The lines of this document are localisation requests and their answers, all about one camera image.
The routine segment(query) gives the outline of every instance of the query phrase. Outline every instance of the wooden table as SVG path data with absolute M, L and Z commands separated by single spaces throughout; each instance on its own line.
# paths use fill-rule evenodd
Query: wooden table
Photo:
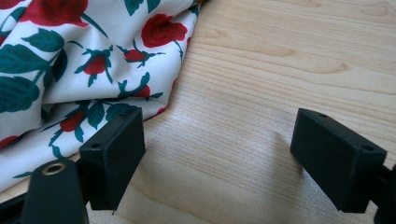
M 377 143 L 393 166 L 395 1 L 207 0 L 119 211 L 90 221 L 373 223 L 375 205 L 336 211 L 290 155 L 299 107 Z

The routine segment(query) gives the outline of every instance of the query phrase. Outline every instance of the floral fabric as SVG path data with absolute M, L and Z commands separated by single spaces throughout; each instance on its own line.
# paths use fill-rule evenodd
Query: floral fabric
M 196 0 L 0 1 L 0 191 L 116 114 L 162 113 Z

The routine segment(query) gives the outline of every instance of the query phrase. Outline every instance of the light wood surface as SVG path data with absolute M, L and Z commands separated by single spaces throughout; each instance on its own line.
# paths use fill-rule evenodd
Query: light wood surface
M 299 107 L 396 163 L 394 0 L 206 1 L 119 211 L 91 223 L 373 223 L 375 205 L 336 211 L 290 155 Z

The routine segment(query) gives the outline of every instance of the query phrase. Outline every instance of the wood grain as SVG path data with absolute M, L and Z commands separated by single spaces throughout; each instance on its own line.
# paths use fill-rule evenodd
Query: wood grain
M 336 211 L 290 141 L 297 109 L 317 110 L 388 150 L 391 168 L 395 86 L 392 0 L 208 0 L 119 211 L 90 221 L 373 223 L 373 204 Z

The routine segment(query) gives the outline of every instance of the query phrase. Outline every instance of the tabletop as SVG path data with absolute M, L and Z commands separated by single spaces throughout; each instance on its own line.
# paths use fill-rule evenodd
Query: tabletop
M 90 222 L 373 223 L 373 203 L 337 211 L 290 142 L 298 108 L 315 110 L 386 149 L 391 168 L 395 86 L 393 0 L 204 1 L 119 210 L 89 209 Z

